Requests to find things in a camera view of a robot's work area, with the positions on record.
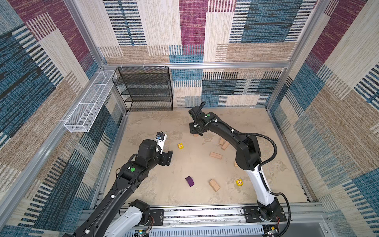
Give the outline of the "wood block pair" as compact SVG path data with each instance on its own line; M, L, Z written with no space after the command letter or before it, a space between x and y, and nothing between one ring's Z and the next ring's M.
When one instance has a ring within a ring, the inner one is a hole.
M223 146L225 144L225 142L226 142L225 139L220 138L219 145Z
M229 142L226 141L226 142L223 144L223 146L222 146L222 150L226 150L228 146L229 146Z

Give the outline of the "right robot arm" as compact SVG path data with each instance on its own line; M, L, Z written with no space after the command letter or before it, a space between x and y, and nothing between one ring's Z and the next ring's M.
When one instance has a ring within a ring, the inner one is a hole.
M204 113L201 109L202 107L199 105L189 110L189 115L193 119L193 122L189 124L190 133L202 135L207 131L214 132L236 149L235 161L242 170L247 172L253 184L257 195L260 218L263 221L271 221L276 217L280 204L275 197L276 194L271 191L267 183L262 166L276 157L277 146L275 142L263 134L239 132L215 113ZM273 145L272 156L264 162L261 160L262 154L258 137L266 139Z

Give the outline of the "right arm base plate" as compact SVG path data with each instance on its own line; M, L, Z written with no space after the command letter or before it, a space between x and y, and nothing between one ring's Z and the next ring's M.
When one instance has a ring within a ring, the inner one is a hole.
M280 206L274 213L271 215L271 218L265 220L259 211L258 206L246 206L242 208L242 214L245 216L245 220L247 223L265 223L265 222L279 222L284 223L287 221L286 212L283 210L283 207Z

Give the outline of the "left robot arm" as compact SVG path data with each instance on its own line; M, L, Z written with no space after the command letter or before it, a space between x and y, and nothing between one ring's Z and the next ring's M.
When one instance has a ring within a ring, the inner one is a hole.
M145 139L138 153L132 155L116 176L115 182L93 213L73 234L65 237L122 237L137 225L149 220L150 206L140 200L132 202L128 210L114 220L127 199L136 191L155 166L169 166L173 151L163 151L164 142Z

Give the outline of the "wood block front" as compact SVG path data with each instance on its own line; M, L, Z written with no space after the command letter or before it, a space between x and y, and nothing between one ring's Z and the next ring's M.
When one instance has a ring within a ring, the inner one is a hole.
M215 179L211 179L209 181L209 185L212 187L214 192L218 192L220 190L220 185L217 183L217 181Z

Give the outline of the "aluminium front rail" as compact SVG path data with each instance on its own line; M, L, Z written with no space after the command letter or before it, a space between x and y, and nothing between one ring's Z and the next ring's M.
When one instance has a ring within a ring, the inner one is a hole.
M283 204L287 221L247 223L242 208L256 204L156 206L164 209L162 226L135 226L122 237L333 237L318 203ZM114 220L129 207L121 208Z

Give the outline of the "purple block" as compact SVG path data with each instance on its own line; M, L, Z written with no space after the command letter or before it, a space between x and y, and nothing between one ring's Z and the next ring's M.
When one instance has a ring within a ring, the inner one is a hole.
M187 176L187 177L185 178L185 180L186 180L186 182L188 183L188 185L189 185L190 187L194 186L194 180L193 180L192 177Z

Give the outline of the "white mesh wall basket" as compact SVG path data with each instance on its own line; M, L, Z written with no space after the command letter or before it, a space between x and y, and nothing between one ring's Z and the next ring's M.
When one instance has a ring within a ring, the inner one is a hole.
M95 74L95 79L64 124L70 133L90 131L111 91L114 76L114 71Z

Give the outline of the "yellow cube red mark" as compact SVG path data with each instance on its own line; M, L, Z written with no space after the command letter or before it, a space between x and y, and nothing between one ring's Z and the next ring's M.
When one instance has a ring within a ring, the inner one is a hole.
M239 187L241 187L244 184L242 179L238 179L235 182L236 182L237 186L239 186Z

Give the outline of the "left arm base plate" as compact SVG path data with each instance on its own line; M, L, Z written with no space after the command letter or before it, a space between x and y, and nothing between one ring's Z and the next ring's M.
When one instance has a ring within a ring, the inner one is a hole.
M164 219L164 209L150 209L142 214L140 222L136 226L162 226Z

